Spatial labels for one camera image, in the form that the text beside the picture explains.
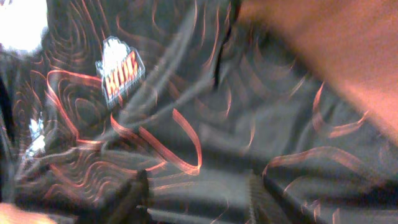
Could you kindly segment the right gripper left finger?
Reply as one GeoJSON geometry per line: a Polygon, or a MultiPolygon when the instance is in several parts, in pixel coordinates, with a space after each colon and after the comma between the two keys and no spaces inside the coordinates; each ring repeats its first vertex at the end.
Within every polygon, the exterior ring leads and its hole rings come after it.
{"type": "Polygon", "coordinates": [[[128,180],[112,199],[106,224],[145,224],[149,223],[147,208],[149,205],[149,181],[147,172],[140,170],[128,180]]]}

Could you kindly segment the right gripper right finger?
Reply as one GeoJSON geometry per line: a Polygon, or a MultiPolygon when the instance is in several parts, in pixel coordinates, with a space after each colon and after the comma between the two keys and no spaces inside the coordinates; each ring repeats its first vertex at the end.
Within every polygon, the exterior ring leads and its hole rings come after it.
{"type": "Polygon", "coordinates": [[[247,215],[252,224],[325,224],[284,198],[272,181],[253,172],[247,177],[247,198],[247,215]]]}

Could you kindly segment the black orange patterned sports jersey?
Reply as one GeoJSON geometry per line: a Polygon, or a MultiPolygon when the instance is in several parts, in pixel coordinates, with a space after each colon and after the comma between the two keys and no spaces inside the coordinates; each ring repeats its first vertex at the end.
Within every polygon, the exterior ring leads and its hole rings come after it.
{"type": "Polygon", "coordinates": [[[1,222],[250,223],[250,172],[397,222],[396,1],[2,1],[1,222]]]}

